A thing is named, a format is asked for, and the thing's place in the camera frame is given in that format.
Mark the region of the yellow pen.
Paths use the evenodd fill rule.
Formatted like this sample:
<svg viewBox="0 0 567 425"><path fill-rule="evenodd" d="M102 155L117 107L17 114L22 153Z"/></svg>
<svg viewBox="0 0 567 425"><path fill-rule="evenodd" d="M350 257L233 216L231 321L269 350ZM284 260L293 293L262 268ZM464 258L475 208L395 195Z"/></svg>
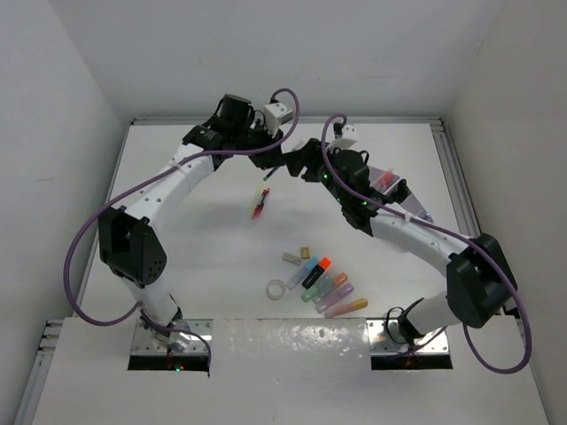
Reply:
<svg viewBox="0 0 567 425"><path fill-rule="evenodd" d="M256 192L252 198L252 202L249 207L248 217L250 220L253 220L255 217L256 210L258 208L258 205L260 204L260 198L262 196L264 189L265 189L265 185L263 183L261 183L256 189Z"/></svg>

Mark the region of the red pen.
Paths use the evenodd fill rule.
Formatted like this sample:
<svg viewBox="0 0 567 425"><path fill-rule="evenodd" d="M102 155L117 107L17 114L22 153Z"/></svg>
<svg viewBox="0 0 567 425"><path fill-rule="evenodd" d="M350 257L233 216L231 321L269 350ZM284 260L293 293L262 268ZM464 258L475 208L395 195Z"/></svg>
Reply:
<svg viewBox="0 0 567 425"><path fill-rule="evenodd" d="M258 199L258 202L256 204L256 206L254 207L254 210L252 212L252 219L256 220L259 216L260 216L260 212L263 209L263 206L265 204L265 198L268 195L269 190L268 189L264 189L262 191L262 193L260 194L260 197Z"/></svg>

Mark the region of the small black scissors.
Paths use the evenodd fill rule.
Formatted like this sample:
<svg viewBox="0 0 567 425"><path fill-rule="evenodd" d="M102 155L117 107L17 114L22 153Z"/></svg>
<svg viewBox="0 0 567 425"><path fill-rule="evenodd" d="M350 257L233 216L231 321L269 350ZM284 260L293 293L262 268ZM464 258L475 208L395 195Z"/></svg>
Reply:
<svg viewBox="0 0 567 425"><path fill-rule="evenodd" d="M390 193L390 198L393 202L401 204L403 203L408 196L411 194L410 189L408 188L407 180L400 179L395 188Z"/></svg>

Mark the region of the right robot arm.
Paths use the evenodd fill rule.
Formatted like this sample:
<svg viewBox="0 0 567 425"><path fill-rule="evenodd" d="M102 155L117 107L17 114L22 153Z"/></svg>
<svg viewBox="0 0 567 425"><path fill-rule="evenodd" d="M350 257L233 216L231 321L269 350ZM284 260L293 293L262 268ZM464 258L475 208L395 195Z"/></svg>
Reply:
<svg viewBox="0 0 567 425"><path fill-rule="evenodd" d="M471 238L452 233L420 211L410 211L413 194L406 181L372 181L368 159L365 151L311 139L284 154L283 164L290 175L321 183L353 228L415 255L445 278L443 291L416 300L387 326L393 341L409 345L455 324L482 328L517 293L497 240L488 234Z"/></svg>

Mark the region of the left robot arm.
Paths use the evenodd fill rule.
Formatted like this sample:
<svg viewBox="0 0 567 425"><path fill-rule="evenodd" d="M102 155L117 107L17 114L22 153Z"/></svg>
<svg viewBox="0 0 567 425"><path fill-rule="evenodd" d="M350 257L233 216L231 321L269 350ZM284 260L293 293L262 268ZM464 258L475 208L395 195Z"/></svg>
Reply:
<svg viewBox="0 0 567 425"><path fill-rule="evenodd" d="M286 136L282 125L295 124L297 118L296 108L275 98L255 111L249 100L226 95L214 114L182 139L151 183L136 190L136 199L109 207L99 216L102 262L127 286L145 319L159 333L168 334L181 317L162 278L167 255L159 232L166 218L236 152L275 152L274 143Z"/></svg>

